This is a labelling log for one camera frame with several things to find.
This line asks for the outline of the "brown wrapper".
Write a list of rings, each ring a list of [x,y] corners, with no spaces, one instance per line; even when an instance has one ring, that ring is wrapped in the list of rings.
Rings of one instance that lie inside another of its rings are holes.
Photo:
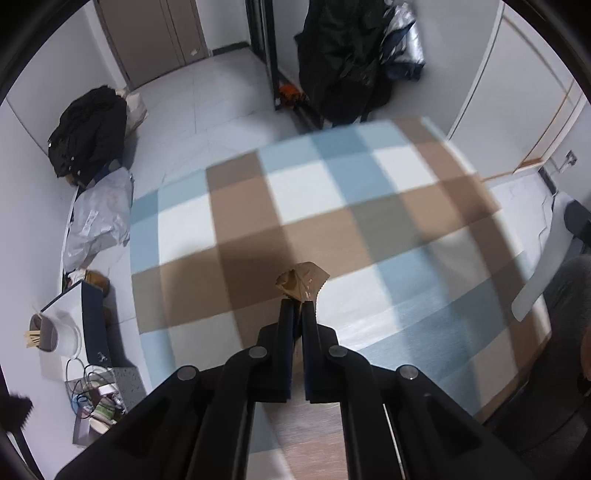
[[[303,262],[283,272],[276,279],[276,288],[291,299],[315,301],[322,287],[329,280],[329,273],[314,262]]]

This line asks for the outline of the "checkered blue brown tablecloth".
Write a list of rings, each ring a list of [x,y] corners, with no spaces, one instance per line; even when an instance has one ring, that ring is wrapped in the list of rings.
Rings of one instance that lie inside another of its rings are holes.
[[[532,267],[506,215],[425,119],[267,145],[137,198],[131,281],[148,374],[225,363],[279,317],[276,281],[328,275],[318,322],[370,364],[416,366],[477,420],[516,390],[551,327],[511,311]]]

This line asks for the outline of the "small brown box on floor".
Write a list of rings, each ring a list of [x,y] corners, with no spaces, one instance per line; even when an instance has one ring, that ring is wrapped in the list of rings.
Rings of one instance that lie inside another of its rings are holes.
[[[98,271],[78,269],[68,274],[67,286],[71,287],[79,281],[84,281],[101,290],[102,295],[107,297],[110,292],[110,282],[106,276]]]

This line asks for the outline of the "white round container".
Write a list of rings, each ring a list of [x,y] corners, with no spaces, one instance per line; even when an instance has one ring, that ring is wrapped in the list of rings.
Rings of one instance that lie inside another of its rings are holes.
[[[82,317],[77,313],[58,311],[49,315],[51,352],[73,359],[79,356],[83,346]]]

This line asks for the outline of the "grey cup with sticks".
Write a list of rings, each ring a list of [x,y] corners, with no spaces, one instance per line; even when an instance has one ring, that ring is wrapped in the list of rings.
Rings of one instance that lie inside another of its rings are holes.
[[[46,353],[54,352],[57,348],[57,330],[52,321],[40,313],[31,317],[24,336],[27,348],[37,348]]]

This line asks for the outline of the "grey plastic bag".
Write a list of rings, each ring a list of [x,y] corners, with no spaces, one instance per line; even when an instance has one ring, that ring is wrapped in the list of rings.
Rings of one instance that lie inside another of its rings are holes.
[[[85,267],[101,251],[129,240],[132,199],[132,176],[124,167],[76,199],[62,256],[66,273]]]

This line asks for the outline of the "orange item on floor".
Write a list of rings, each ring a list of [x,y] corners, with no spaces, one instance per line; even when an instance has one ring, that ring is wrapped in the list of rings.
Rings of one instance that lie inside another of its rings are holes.
[[[305,101],[303,92],[297,89],[294,84],[281,84],[279,89],[280,103],[284,107],[298,108]]]

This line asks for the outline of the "beige bag on floor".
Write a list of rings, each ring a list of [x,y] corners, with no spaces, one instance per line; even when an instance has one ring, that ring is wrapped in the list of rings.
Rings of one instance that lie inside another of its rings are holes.
[[[139,93],[130,93],[127,90],[118,90],[117,94],[123,98],[126,103],[125,136],[128,137],[143,123],[147,117],[147,108]]]

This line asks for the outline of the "black clothes pile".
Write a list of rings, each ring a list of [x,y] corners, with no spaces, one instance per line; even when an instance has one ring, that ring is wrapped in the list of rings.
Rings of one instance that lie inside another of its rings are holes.
[[[87,185],[124,149],[127,104],[103,85],[74,100],[48,138],[48,158],[58,178]]]

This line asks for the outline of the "black hanging coat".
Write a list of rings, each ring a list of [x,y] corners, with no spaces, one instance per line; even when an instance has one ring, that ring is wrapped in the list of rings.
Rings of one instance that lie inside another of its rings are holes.
[[[384,1],[308,3],[297,43],[298,80],[311,106],[334,125],[362,116],[373,93],[388,24]]]

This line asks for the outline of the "grey brown entrance door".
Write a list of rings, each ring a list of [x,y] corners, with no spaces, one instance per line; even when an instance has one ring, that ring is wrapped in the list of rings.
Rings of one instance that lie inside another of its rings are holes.
[[[194,1],[103,0],[94,6],[131,89],[208,56]]]

